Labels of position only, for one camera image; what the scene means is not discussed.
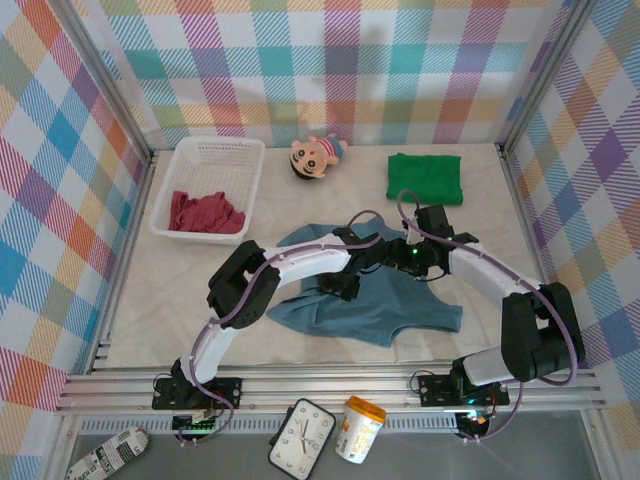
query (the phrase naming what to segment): white table surface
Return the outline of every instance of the white table surface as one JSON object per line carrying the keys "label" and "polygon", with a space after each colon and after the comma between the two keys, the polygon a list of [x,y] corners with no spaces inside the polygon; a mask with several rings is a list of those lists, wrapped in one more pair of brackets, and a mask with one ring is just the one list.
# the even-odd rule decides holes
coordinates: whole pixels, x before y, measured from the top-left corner
{"label": "white table surface", "polygon": [[[365,208],[379,211],[390,228],[400,230],[395,201],[385,197],[387,157],[397,152],[461,156],[464,204],[447,207],[450,223],[456,232],[475,235],[507,264],[535,277],[513,201],[490,144],[350,147],[343,163],[329,167],[327,176],[317,181],[293,175],[288,149],[267,149],[245,240],[273,246],[302,225],[346,223]],[[207,282],[235,248],[178,242],[150,232],[148,218],[171,153],[163,152],[157,162],[112,332],[107,359],[110,367],[171,365],[190,351],[208,318]],[[462,305],[460,333],[407,329],[391,348],[382,348],[353,339],[305,335],[265,316],[240,333],[223,364],[450,360],[499,344],[500,312],[484,297],[451,276],[429,285],[441,300]],[[272,305],[298,291],[299,283],[278,290]]]}

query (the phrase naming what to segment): red cloth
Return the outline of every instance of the red cloth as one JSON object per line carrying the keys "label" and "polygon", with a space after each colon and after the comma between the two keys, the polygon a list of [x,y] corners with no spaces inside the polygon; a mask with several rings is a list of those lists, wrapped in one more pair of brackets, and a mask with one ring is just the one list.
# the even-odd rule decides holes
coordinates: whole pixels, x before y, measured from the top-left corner
{"label": "red cloth", "polygon": [[224,192],[191,199],[186,192],[173,192],[169,230],[230,234],[243,225],[244,213],[236,212]]}

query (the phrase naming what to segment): folded green towel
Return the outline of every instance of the folded green towel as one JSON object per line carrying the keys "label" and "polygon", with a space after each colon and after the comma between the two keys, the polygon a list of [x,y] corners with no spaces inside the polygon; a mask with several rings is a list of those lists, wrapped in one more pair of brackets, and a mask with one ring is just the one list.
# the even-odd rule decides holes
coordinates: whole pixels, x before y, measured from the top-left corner
{"label": "folded green towel", "polygon": [[460,157],[451,155],[405,155],[389,157],[387,198],[395,200],[408,188],[428,205],[461,205]]}

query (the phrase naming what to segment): metal rail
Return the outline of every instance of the metal rail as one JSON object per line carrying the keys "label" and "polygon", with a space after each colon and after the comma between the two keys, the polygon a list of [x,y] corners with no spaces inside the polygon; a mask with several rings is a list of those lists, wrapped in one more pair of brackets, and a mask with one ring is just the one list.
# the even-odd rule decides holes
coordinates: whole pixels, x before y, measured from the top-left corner
{"label": "metal rail", "polygon": [[[301,397],[307,397],[333,413],[343,410],[349,395],[362,395],[389,413],[456,412],[473,407],[420,406],[420,399],[409,389],[411,375],[420,369],[436,374],[448,373],[450,363],[407,363],[373,365],[281,365],[220,367],[220,377],[243,379],[242,401],[238,413],[277,414],[286,411]],[[71,376],[59,403],[59,412],[74,415],[168,414],[173,411],[151,409],[153,379],[169,368],[105,369],[90,376]],[[552,378],[560,379],[565,373]],[[512,399],[516,391],[511,388]],[[558,411],[604,407],[604,396],[595,374],[582,370],[567,387],[553,387],[534,381],[525,384],[522,410]],[[508,411],[512,407],[500,407]]]}
{"label": "metal rail", "polygon": [[591,12],[596,7],[598,0],[578,0],[573,2],[571,12],[562,27],[558,39],[553,44],[551,52],[547,56],[544,66],[536,77],[533,88],[524,100],[522,107],[514,118],[513,125],[504,141],[504,154],[507,161],[510,159],[513,149],[529,126],[529,122],[542,102],[549,86],[553,83],[564,59],[569,54],[582,27],[589,19]]}
{"label": "metal rail", "polygon": [[138,155],[146,158],[149,162],[153,151],[70,0],[49,0],[48,3],[64,31],[69,35],[73,46],[78,50],[84,65],[96,82],[98,90],[113,110],[124,131],[129,135]]}
{"label": "metal rail", "polygon": [[605,480],[637,478],[627,467],[623,449],[606,409],[583,410],[582,421],[600,475]]}
{"label": "metal rail", "polygon": [[496,151],[498,153],[498,159],[500,160],[500,166],[502,167],[502,173],[504,175],[505,182],[507,183],[507,188],[509,189],[509,193],[511,194],[511,198],[513,199],[513,206],[516,211],[516,216],[518,217],[518,222],[520,223],[522,236],[524,237],[524,241],[527,244],[529,255],[531,255],[531,258],[533,259],[533,264],[536,267],[538,278],[541,278],[545,282],[549,283],[549,275],[544,269],[544,262],[542,261],[540,248],[533,232],[533,226],[531,225],[531,222],[529,221],[529,218],[527,217],[524,209],[524,199],[522,198],[520,190],[518,189],[517,178],[513,174],[513,170],[509,166],[509,163],[505,159],[504,153],[502,152],[502,148],[498,144],[496,144]]}
{"label": "metal rail", "polygon": [[99,364],[106,362],[108,349],[111,345],[111,342],[107,339],[111,334],[116,312],[118,311],[118,305],[120,304],[120,297],[122,296],[122,292],[126,284],[129,265],[131,264],[133,250],[138,239],[138,233],[140,232],[140,223],[142,222],[142,215],[144,213],[145,205],[147,204],[147,198],[151,189],[154,173],[154,163],[148,163],[144,166],[140,180],[140,188],[138,189],[138,194],[133,206],[131,223],[127,229],[120,257],[114,271],[113,280],[107,287],[103,303],[104,306],[100,309],[100,316],[98,317],[98,322],[96,324],[96,332],[93,335],[91,346],[88,350],[90,353],[85,361],[84,371],[87,375],[89,375],[93,370],[95,362],[99,362]]}
{"label": "metal rail", "polygon": [[[336,415],[338,423],[342,415]],[[284,414],[238,414],[223,430],[228,434],[274,434],[284,421]],[[116,435],[131,426],[139,426],[149,435],[175,435],[172,415],[87,415],[82,418],[79,435]],[[458,432],[455,413],[405,413],[389,415],[382,426],[384,433],[456,433]]]}

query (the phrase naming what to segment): doll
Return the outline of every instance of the doll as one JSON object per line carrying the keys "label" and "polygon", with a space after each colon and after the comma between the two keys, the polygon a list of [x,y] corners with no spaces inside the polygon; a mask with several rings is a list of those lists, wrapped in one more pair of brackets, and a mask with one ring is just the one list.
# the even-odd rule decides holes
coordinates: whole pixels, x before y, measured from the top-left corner
{"label": "doll", "polygon": [[323,178],[327,165],[340,163],[346,148],[347,142],[338,140],[335,133],[322,138],[311,135],[308,142],[293,141],[289,162],[296,176],[303,180]]}

